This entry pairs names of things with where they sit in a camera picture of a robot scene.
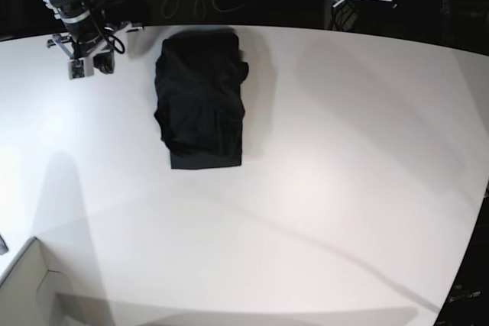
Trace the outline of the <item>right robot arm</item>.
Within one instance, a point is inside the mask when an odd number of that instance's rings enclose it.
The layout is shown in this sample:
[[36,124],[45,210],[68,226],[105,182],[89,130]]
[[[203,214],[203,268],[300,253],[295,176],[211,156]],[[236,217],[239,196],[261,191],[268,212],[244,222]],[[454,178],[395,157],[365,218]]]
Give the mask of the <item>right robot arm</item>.
[[117,37],[119,32],[138,32],[144,25],[132,21],[111,21],[106,10],[122,0],[42,0],[65,27],[46,42],[47,48],[56,47],[67,57],[69,79],[82,79],[115,71],[115,54],[126,48]]

